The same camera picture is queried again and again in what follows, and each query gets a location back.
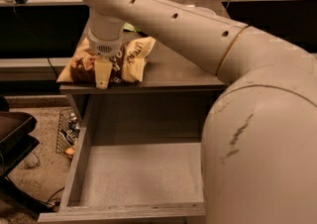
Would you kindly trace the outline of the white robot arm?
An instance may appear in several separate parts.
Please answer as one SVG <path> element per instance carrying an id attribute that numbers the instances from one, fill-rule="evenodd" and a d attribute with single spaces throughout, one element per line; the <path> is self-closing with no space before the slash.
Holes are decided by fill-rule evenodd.
<path id="1" fill-rule="evenodd" d="M 257 28 L 167 0 L 82 0 L 90 42 L 124 23 L 227 84 L 203 129 L 206 224 L 317 224 L 316 59 Z"/>

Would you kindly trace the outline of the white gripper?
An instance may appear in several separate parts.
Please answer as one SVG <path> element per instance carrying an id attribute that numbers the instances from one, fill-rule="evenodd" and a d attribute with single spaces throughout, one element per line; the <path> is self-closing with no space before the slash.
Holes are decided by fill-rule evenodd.
<path id="1" fill-rule="evenodd" d="M 122 44 L 123 31 L 121 29 L 110 31 L 88 30 L 88 43 L 91 51 L 97 56 L 115 56 Z M 112 71 L 112 62 L 108 58 L 100 58 L 95 61 L 95 81 L 98 89 L 106 89 L 109 84 Z"/>

